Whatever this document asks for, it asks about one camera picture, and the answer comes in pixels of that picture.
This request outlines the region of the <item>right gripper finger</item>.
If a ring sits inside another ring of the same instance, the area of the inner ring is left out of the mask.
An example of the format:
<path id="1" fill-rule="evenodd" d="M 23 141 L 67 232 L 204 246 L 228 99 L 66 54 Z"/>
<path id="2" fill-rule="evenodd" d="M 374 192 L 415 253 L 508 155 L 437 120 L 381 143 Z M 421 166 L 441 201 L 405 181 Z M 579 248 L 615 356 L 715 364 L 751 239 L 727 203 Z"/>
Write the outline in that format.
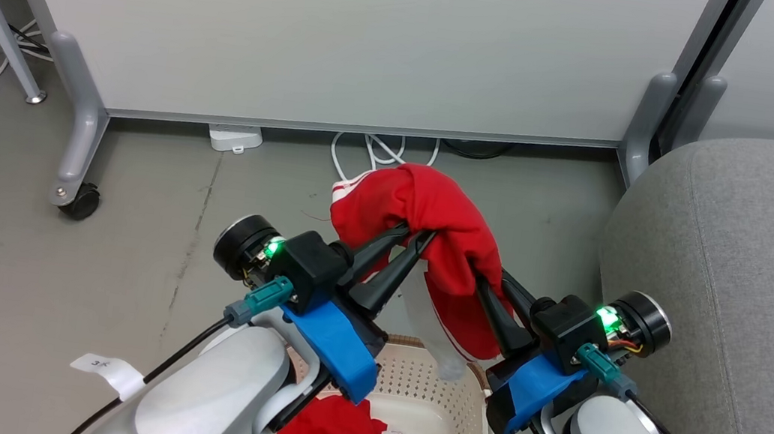
<path id="1" fill-rule="evenodd" d="M 536 339 L 525 327 L 515 321 L 515 312 L 507 310 L 486 276 L 475 276 L 476 297 L 484 310 L 500 353 L 506 356 L 530 351 Z"/>
<path id="2" fill-rule="evenodd" d="M 514 314 L 522 322 L 531 322 L 533 305 L 536 298 L 523 287 L 507 269 L 502 271 L 502 292 L 513 308 Z"/>

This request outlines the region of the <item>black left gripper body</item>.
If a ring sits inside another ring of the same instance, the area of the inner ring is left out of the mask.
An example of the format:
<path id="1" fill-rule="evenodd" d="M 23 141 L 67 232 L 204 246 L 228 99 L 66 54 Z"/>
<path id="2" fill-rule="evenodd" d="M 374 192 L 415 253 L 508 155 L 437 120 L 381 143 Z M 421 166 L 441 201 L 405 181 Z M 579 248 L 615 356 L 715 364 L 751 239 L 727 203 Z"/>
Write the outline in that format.
<path id="1" fill-rule="evenodd" d="M 294 313 L 308 313 L 330 300 L 353 255 L 339 242 L 326 243 L 315 231 L 285 238 L 262 215 L 231 223 L 216 240 L 214 259 L 250 291 L 285 280 L 280 299 Z"/>

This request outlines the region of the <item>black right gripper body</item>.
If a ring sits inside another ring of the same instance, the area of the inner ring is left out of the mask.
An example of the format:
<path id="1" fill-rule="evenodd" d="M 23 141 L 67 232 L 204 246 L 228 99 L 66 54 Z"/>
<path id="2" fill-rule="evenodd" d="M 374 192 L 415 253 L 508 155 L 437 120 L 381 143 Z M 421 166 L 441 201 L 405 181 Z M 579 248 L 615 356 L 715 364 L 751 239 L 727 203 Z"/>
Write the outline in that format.
<path id="1" fill-rule="evenodd" d="M 640 292 L 626 292 L 600 307 L 567 295 L 530 310 L 543 338 L 544 356 L 562 373 L 586 370 L 613 379 L 627 358 L 648 357 L 669 346 L 673 328 L 667 313 Z"/>

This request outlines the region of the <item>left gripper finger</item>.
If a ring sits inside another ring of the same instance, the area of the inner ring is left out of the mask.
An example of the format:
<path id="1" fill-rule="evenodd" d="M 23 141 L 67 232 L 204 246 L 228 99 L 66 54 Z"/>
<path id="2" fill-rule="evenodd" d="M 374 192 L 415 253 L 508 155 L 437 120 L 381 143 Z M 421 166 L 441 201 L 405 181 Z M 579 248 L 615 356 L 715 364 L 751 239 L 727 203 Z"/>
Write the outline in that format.
<path id="1" fill-rule="evenodd" d="M 346 273 L 339 279 L 338 286 L 349 289 L 366 278 L 369 273 L 376 270 L 381 261 L 387 262 L 394 246 L 400 245 L 408 238 L 410 228 L 406 223 L 398 223 L 396 226 L 379 233 L 365 244 L 356 248 L 353 254 L 352 264 Z"/>
<path id="2" fill-rule="evenodd" d="M 393 259 L 388 259 L 387 265 L 367 281 L 362 280 L 350 287 L 349 299 L 363 316 L 375 319 L 392 295 L 401 287 L 403 281 L 418 264 L 424 250 L 435 239 L 437 232 L 424 230 L 409 233 L 402 241 L 402 251 Z"/>

